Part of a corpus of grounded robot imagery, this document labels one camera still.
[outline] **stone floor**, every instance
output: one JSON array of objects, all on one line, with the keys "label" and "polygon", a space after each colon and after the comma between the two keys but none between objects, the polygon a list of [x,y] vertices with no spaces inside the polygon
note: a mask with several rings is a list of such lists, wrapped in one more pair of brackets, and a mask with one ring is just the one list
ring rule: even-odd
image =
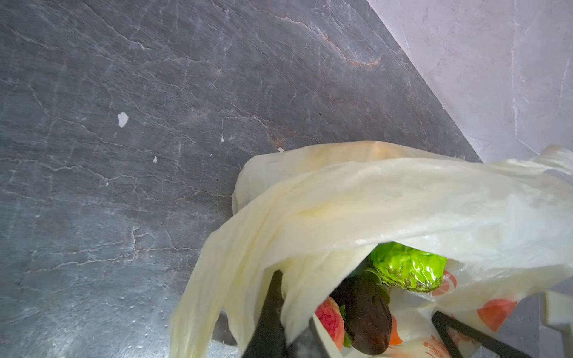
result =
[{"label": "stone floor", "polygon": [[0,9],[2,357],[167,357],[253,155],[372,139],[479,160],[366,0]]}]

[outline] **white marble wall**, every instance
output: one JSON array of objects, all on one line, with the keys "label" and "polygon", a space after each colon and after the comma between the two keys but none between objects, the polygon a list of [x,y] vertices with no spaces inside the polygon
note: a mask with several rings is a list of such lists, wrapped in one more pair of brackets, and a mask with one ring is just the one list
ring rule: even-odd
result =
[{"label": "white marble wall", "polygon": [[369,0],[484,162],[573,149],[572,0]]}]

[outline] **green plastic wrapper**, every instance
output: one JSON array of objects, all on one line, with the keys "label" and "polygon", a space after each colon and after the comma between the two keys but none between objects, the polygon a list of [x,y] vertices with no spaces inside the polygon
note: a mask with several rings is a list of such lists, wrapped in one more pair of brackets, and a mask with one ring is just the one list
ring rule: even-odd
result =
[{"label": "green plastic wrapper", "polygon": [[383,284],[414,292],[430,292],[438,288],[442,284],[447,260],[397,242],[381,243],[368,256]]}]

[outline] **dark purple eggplant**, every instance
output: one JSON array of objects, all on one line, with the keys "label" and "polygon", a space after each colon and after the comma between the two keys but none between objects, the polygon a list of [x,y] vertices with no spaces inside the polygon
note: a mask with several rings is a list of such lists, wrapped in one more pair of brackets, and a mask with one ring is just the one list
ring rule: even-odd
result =
[{"label": "dark purple eggplant", "polygon": [[344,329],[352,346],[375,356],[384,353],[390,343],[392,316],[386,293],[365,276],[348,277],[330,295],[344,305]]}]

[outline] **plastic bag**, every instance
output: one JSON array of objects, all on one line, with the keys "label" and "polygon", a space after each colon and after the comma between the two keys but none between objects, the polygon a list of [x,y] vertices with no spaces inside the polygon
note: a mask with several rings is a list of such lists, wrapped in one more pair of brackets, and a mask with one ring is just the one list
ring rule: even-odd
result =
[{"label": "plastic bag", "polygon": [[[436,291],[391,291],[383,356],[447,357],[430,322],[435,310],[491,333],[518,300],[573,274],[573,187],[547,169],[571,174],[573,153],[550,147],[531,161],[480,164],[363,141],[256,156],[237,180],[235,215],[205,242],[172,316],[171,357],[204,357],[222,309],[242,352],[276,269],[290,344],[388,241],[449,260]],[[477,347],[454,340],[462,351]]]}]

